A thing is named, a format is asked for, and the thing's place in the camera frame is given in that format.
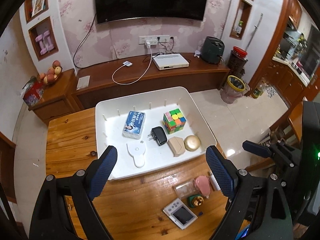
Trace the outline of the white usb charger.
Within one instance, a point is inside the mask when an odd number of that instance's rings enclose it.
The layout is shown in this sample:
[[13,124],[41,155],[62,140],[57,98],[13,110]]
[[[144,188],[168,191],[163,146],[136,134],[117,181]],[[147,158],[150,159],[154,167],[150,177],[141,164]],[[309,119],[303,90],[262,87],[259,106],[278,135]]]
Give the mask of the white usb charger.
[[213,174],[210,174],[210,175],[209,175],[209,180],[210,180],[210,183],[211,183],[211,185],[212,185],[212,187],[213,187],[213,189],[214,189],[215,191],[220,191],[220,190],[221,190],[221,189],[220,189],[220,186],[219,186],[219,184],[218,184],[218,182],[217,182],[217,180],[215,179],[215,177],[214,177]]

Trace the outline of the pink correction tape dispenser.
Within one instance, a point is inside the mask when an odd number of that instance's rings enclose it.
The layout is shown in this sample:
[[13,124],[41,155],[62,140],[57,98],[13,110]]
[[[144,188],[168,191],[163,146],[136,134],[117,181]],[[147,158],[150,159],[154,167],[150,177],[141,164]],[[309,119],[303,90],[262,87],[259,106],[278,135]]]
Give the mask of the pink correction tape dispenser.
[[195,184],[199,189],[200,194],[205,198],[209,198],[209,195],[211,193],[211,188],[210,188],[210,181],[208,177],[204,175],[196,177]]

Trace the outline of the green gold round tin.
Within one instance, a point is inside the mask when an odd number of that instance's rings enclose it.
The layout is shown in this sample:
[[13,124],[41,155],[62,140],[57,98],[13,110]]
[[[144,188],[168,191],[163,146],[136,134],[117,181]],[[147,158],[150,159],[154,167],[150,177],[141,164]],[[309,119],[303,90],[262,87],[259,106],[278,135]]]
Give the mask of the green gold round tin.
[[187,197],[187,204],[190,208],[196,208],[201,206],[206,198],[201,194],[195,194]]

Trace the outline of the clear plastic box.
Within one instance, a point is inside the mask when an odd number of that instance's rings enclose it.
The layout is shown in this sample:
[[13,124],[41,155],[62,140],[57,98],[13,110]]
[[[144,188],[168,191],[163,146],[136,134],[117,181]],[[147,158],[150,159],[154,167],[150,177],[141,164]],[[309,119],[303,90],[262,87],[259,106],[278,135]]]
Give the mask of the clear plastic box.
[[174,185],[173,189],[176,193],[176,196],[180,199],[188,198],[190,196],[199,194],[200,192],[194,178]]

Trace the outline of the white handheld game console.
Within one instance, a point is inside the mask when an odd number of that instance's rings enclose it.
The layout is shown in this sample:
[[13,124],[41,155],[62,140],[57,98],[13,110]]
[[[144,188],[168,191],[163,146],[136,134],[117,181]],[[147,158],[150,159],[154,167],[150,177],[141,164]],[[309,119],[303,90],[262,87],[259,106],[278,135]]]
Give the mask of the white handheld game console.
[[170,204],[168,204],[163,212],[172,220],[181,230],[186,229],[190,224],[198,219],[181,200],[176,198]]

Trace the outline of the round cream compact case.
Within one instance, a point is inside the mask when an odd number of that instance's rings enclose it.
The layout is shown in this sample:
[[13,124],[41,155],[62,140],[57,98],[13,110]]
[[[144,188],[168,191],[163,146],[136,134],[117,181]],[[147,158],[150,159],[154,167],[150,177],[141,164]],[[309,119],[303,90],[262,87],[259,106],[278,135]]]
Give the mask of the round cream compact case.
[[191,152],[196,151],[201,146],[201,141],[196,135],[189,135],[184,139],[185,149]]

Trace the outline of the black power adapter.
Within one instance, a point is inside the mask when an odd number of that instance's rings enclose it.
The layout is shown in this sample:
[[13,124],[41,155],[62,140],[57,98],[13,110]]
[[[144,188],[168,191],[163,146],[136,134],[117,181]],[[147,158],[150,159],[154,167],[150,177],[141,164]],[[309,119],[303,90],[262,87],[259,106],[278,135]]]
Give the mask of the black power adapter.
[[157,142],[158,146],[162,146],[168,141],[165,131],[161,126],[152,128],[150,134],[148,134],[148,138]]

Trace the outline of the beige faceted box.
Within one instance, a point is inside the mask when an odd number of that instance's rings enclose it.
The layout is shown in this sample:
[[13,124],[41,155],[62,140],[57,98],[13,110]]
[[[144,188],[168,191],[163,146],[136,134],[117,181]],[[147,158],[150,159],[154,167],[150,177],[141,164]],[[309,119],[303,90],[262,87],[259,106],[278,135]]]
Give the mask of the beige faceted box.
[[185,153],[184,140],[180,137],[172,137],[168,140],[168,145],[174,155],[174,157],[179,157]]

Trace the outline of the red lid dark jar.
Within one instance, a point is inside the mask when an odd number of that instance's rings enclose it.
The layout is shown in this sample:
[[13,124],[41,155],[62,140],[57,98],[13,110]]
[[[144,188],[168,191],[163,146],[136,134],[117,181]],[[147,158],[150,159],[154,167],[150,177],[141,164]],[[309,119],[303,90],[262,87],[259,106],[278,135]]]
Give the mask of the red lid dark jar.
[[241,76],[247,61],[248,61],[247,51],[237,46],[234,46],[233,49],[231,50],[231,53],[227,62],[227,67],[229,68],[229,75]]

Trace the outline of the white correction tape dispenser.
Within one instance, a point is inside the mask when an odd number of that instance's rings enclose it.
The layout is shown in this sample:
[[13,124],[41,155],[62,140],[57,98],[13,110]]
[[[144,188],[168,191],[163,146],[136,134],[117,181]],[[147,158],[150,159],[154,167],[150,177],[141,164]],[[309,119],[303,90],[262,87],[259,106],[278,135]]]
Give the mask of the white correction tape dispenser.
[[133,158],[134,165],[137,168],[142,168],[145,164],[144,154],[146,152],[146,145],[144,141],[135,141],[127,143],[127,151]]

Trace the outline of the bowl of peaches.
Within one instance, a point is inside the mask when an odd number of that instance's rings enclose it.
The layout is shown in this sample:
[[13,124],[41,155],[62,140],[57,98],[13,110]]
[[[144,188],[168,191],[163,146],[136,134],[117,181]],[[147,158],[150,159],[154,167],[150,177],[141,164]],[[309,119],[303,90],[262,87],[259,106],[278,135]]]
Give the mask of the bowl of peaches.
[[37,79],[41,81],[45,86],[51,85],[58,80],[59,76],[62,73],[62,70],[63,68],[61,67],[60,61],[55,60],[52,66],[47,70],[47,72],[39,74],[39,77]]

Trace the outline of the white set-top box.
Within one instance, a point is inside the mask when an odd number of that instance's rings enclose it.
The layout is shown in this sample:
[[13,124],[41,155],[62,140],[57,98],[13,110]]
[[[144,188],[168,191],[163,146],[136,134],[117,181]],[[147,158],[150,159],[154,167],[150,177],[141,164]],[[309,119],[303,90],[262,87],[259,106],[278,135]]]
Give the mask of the white set-top box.
[[165,54],[152,58],[159,70],[189,67],[189,62],[181,54]]

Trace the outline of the pink dumbbells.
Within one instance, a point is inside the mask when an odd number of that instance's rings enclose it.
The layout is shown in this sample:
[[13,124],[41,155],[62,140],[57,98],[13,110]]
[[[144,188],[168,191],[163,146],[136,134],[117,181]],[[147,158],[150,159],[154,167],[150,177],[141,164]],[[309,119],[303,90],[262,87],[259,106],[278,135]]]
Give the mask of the pink dumbbells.
[[52,51],[55,46],[51,41],[50,31],[47,30],[43,34],[38,35],[35,38],[35,42],[40,46],[40,55],[44,55],[47,52]]

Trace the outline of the framed picture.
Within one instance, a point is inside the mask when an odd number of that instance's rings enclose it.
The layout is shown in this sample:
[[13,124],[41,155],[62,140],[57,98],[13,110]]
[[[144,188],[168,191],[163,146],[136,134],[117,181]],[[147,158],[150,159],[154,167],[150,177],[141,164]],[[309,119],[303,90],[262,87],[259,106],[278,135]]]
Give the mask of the framed picture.
[[44,10],[46,0],[31,0],[31,16],[34,17]]

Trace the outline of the white wall power strip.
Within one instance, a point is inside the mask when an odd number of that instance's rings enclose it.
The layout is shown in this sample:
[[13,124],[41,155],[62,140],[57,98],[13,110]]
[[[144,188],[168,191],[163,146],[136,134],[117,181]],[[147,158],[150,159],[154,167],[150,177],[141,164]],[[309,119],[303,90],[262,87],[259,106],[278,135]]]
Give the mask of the white wall power strip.
[[149,42],[151,45],[157,45],[159,43],[167,43],[170,41],[170,35],[149,35],[140,36],[138,44],[145,44]]

